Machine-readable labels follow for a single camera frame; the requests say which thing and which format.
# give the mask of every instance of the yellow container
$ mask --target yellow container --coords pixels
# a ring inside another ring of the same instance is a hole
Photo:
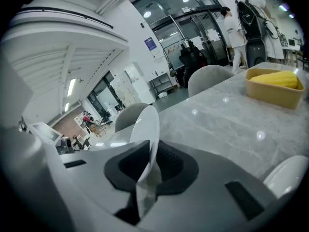
[[[250,79],[255,76],[270,74],[279,71],[280,70],[264,69],[264,68],[248,69],[245,76],[247,96],[264,102],[269,102],[278,106],[295,109],[304,92],[304,86],[298,77],[297,77],[296,89],[250,81]]]

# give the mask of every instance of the gray chair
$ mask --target gray chair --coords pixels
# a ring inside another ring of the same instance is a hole
[[[227,68],[220,65],[208,65],[198,69],[188,82],[189,97],[225,81],[234,76]]]
[[[146,103],[136,103],[125,108],[116,119],[115,123],[115,132],[121,131],[124,128],[127,128],[135,124],[136,120],[140,116],[140,113],[149,106]]]

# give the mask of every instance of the sign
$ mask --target sign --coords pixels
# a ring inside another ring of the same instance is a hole
[[[148,47],[150,53],[155,56],[156,54],[158,54],[160,51],[158,49],[158,47],[156,46],[154,40],[152,39],[152,37],[148,38],[147,40],[145,40],[146,46]]]

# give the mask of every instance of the marble table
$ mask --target marble table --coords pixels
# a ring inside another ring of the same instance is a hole
[[[309,85],[307,72],[297,68],[274,63],[255,67],[291,70]],[[245,74],[160,112],[160,139],[224,156],[260,179],[291,156],[309,157],[307,91],[290,110],[247,97]],[[132,130],[119,131],[91,150],[126,144]]]

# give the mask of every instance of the yellow food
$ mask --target yellow food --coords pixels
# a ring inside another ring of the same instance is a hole
[[[258,75],[251,78],[251,81],[290,88],[297,87],[297,76],[291,71],[282,71],[274,72],[271,74]]]

